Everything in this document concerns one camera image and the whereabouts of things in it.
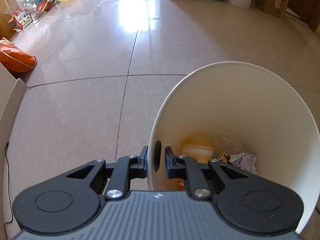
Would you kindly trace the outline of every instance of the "metal screw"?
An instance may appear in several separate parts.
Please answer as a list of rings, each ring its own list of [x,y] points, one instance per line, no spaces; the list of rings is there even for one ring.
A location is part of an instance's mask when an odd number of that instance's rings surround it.
[[[122,196],[122,192],[118,189],[111,189],[107,191],[107,196],[111,198],[117,198]]]
[[[201,189],[196,189],[194,194],[197,196],[197,197],[207,197],[210,195],[210,191],[205,189],[205,188],[201,188]]]

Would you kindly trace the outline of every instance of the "wooden door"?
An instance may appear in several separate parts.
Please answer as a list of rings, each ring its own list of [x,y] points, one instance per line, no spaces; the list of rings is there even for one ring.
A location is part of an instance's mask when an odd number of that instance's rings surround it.
[[[289,0],[288,7],[299,15],[314,32],[320,23],[320,0]]]

